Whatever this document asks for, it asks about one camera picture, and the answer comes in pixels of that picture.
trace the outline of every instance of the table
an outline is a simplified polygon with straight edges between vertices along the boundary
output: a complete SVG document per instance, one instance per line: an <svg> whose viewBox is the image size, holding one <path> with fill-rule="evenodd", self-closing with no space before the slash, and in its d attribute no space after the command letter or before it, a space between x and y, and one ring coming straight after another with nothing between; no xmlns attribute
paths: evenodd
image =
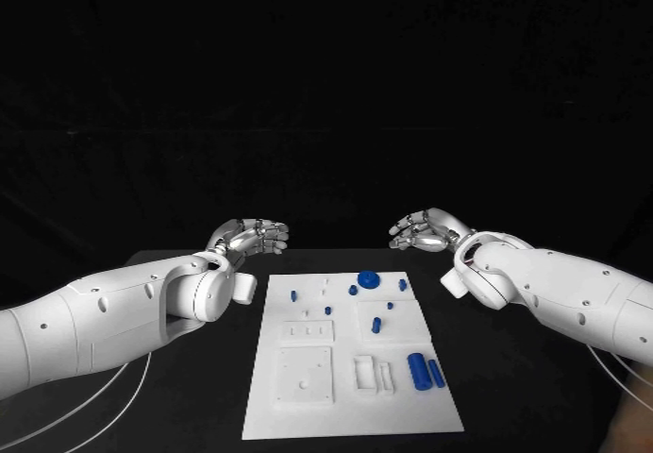
<svg viewBox="0 0 653 453"><path fill-rule="evenodd" d="M127 265L193 253L145 250ZM618 388L586 347L540 326L522 306L486 308L455 299L439 283L449 253L411 249L288 249L248 258L251 306L230 304L222 318L153 353L138 397L109 431L80 452L445 451L595 452L612 417ZM405 271L422 304L465 432L240 441L268 275ZM128 401L141 358L102 396L49 432L7 450L62 452L106 424ZM10 398L0 444L40 428L102 387L115 370L42 385Z"/></svg>

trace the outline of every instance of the white cable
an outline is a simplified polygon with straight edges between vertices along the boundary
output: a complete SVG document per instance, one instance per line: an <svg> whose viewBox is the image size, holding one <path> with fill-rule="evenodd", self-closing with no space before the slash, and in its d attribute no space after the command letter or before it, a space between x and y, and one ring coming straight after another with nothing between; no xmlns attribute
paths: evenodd
<svg viewBox="0 0 653 453"><path fill-rule="evenodd" d="M624 363L624 361L621 360L621 358L618 357L618 355L611 352L612 354L612 357L617 359L618 363L622 365L622 367L630 371L630 373L633 374L633 376L648 386L648 387L653 387L653 384L635 373L635 370Z"/></svg>
<svg viewBox="0 0 653 453"><path fill-rule="evenodd" d="M145 369L142 370L142 378L140 379L140 383L138 383L138 387L135 387L135 392L132 393L132 399L129 400L129 402L127 403L127 406L124 407L124 409L119 411L119 413L115 415L115 418L111 420L111 423L108 423L108 425L102 428L101 431L98 431L98 433L86 440L83 441L75 448L70 448L65 453L70 453L72 451L75 451L78 448L80 448L82 446L85 446L109 428L111 428L111 425L115 423L115 421L118 420L118 418L121 417L122 413L125 413L125 410L128 409L129 405L132 404L132 401L135 400L135 396L138 395L138 391L140 391L140 387L142 385L142 381L145 380L145 375L147 375L147 368L150 367L150 358L153 357L153 353L148 353L147 354L147 363L145 363Z"/></svg>
<svg viewBox="0 0 653 453"><path fill-rule="evenodd" d="M602 362L602 360L598 358L598 356L595 355L595 352L594 352L594 349L592 347L586 344L586 347L589 349L589 352L592 353L594 355L594 358L595 358L595 361L598 361L598 363L601 364L602 366L602 369L605 370L605 372L608 373L609 377L612 378L612 380L615 381L615 383L618 384L618 387L628 393L628 395L631 395L638 401L640 403L644 405L644 407L653 412L653 408L641 401L640 397L630 391L630 389L621 384L621 381L617 379L617 376L612 374L612 372L608 370L608 367L605 366L605 363Z"/></svg>
<svg viewBox="0 0 653 453"><path fill-rule="evenodd" d="M43 427L42 429L34 431L27 436L23 436L20 439L16 439L14 441L8 442L4 445L0 445L0 451L7 449L10 446L18 445L24 441L30 440L34 436L37 436L37 434L40 434L43 431L46 431L50 427L56 426L70 415L73 415L88 405L88 403L102 394L105 389L109 387L112 382L116 380L116 378L118 378L119 374L122 373L122 371L125 371L127 365L128 365L128 363L125 363L122 365L122 367L119 368L118 372L115 373L115 375L112 376L111 380L108 381L106 385L99 389L96 394L85 401L85 403L82 403L59 420L55 420L55 422L52 422L46 427Z"/></svg>

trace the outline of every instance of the humanoid robot arm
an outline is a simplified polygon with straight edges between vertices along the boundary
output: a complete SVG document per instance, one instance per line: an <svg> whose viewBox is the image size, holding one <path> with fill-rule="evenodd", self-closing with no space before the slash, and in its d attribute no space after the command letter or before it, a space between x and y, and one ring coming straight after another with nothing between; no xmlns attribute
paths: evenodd
<svg viewBox="0 0 653 453"><path fill-rule="evenodd" d="M500 310L522 304L537 321L579 342L653 366L653 284L611 266L533 248L504 233L475 232L442 210L408 215L390 247L454 253L441 282Z"/></svg>
<svg viewBox="0 0 653 453"><path fill-rule="evenodd" d="M83 277L39 300L0 311L0 399L43 382L132 361L252 302L246 256L279 253L285 224L226 222L204 252Z"/></svg>

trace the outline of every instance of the blue object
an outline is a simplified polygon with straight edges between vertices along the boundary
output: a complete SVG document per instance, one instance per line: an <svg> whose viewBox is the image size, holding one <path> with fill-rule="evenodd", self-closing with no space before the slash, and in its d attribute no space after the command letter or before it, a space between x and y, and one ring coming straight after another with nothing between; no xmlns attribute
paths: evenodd
<svg viewBox="0 0 653 453"><path fill-rule="evenodd" d="M372 332L377 333L380 331L380 318L375 318L372 322Z"/></svg>
<svg viewBox="0 0 653 453"><path fill-rule="evenodd" d="M431 369L432 380L435 381L435 385L438 386L438 388L442 388L445 386L445 380L442 379L442 374L439 373L438 364L432 359L428 361L428 368Z"/></svg>
<svg viewBox="0 0 653 453"><path fill-rule="evenodd" d="M428 390L432 387L432 382L425 368L424 355L419 352L415 352L408 356L408 366L411 367L415 388L418 390Z"/></svg>
<svg viewBox="0 0 653 453"><path fill-rule="evenodd" d="M357 274L357 284L366 290L372 290L373 288L376 288L379 283L380 283L380 278L379 278L376 272L373 272L373 271L362 271Z"/></svg>

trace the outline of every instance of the black backdrop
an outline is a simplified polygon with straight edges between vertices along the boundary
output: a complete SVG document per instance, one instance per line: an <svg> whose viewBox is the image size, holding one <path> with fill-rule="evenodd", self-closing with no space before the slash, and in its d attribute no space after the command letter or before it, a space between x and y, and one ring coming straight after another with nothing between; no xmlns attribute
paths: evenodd
<svg viewBox="0 0 653 453"><path fill-rule="evenodd" d="M653 279L638 2L17 3L3 305L233 217L375 248L431 206Z"/></svg>

